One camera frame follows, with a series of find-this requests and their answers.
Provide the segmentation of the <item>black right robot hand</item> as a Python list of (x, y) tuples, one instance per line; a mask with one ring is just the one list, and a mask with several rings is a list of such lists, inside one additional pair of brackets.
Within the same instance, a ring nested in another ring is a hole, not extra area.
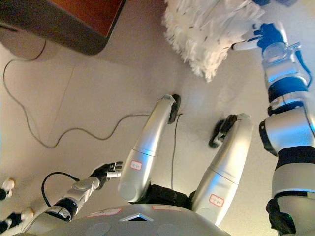
[(234, 51), (251, 50), (261, 48), (264, 51), (274, 43), (283, 43), (288, 46), (287, 35), (283, 24), (279, 21), (274, 23), (263, 23), (253, 32), (254, 37), (246, 41), (234, 43), (231, 49)]

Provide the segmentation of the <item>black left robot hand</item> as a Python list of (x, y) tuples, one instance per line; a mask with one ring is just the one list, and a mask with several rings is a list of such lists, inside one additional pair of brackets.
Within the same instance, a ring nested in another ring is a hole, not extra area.
[(99, 181), (97, 190), (100, 190), (105, 182), (121, 177), (121, 169), (123, 167), (123, 161), (113, 162), (109, 164), (103, 164), (102, 166), (96, 168), (90, 177), (95, 177)]

